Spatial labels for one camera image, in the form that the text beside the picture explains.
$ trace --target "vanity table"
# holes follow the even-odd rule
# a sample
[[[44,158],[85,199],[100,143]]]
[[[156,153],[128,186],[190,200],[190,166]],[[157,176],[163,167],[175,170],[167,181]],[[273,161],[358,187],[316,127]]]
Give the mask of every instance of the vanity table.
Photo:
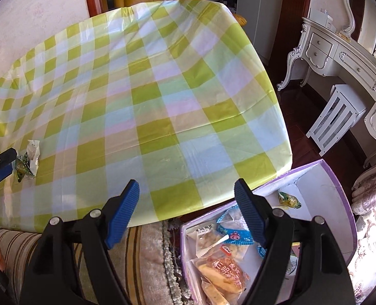
[[[376,140],[376,59],[372,52],[351,39],[355,29],[355,19],[349,0],[344,0],[349,16],[349,25],[344,26],[339,34],[333,33],[328,28],[317,24],[310,19],[303,18],[301,38],[299,45],[288,54],[287,74],[284,81],[277,85],[282,90],[288,85],[294,61],[298,58],[305,60],[309,69],[301,86],[305,85],[311,72],[320,76],[339,76],[346,70],[351,74],[371,95],[373,106],[367,107],[368,113],[364,118],[367,130]],[[365,171],[355,182],[354,189],[365,178],[376,174],[376,165]]]

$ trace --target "plastic tablecloth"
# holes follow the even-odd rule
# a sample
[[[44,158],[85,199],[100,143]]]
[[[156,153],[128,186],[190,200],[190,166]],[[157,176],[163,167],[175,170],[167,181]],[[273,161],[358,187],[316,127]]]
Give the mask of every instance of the plastic tablecloth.
[[[0,183],[0,226],[82,218],[130,179],[130,226],[255,188],[292,153],[267,73],[222,4],[141,3],[69,26],[0,79],[0,152],[40,140],[36,178]]]

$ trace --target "mirror frame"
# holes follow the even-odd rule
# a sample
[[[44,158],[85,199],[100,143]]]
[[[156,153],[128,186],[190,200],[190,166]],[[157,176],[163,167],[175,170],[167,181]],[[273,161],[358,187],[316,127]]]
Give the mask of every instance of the mirror frame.
[[[340,32],[347,38],[350,38],[351,34],[355,30],[356,22],[355,18],[353,17],[352,8],[350,7],[350,1],[349,0],[343,0],[343,3],[346,7],[347,16],[349,18],[349,25],[344,25],[342,28],[343,30]]]

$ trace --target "silver bolt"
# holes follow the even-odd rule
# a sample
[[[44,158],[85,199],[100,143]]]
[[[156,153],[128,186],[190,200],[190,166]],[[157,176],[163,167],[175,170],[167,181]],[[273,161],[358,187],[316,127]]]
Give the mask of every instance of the silver bolt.
[[[323,225],[325,223],[325,219],[322,218],[321,216],[316,216],[314,218],[314,221],[318,224],[318,225]]]
[[[100,215],[102,214],[102,211],[100,211],[99,209],[94,209],[90,212],[90,216],[92,218],[97,218],[97,217],[100,217]]]
[[[281,209],[274,209],[273,215],[278,217],[278,218],[281,218],[282,216],[284,216],[284,211],[281,210]]]
[[[59,223],[59,218],[58,218],[58,217],[53,217],[53,218],[51,218],[51,220],[50,220],[50,224],[51,224],[51,225],[55,226],[55,225],[57,225],[58,223]]]

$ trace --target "wardrobe door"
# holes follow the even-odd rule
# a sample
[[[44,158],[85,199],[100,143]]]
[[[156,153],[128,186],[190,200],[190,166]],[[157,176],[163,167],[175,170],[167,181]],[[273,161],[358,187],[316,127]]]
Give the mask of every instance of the wardrobe door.
[[[283,0],[260,0],[254,48],[264,64],[268,64],[280,20]]]
[[[257,28],[259,7],[260,0],[237,0],[237,14],[247,20],[247,24],[243,27],[243,30],[252,43]]]

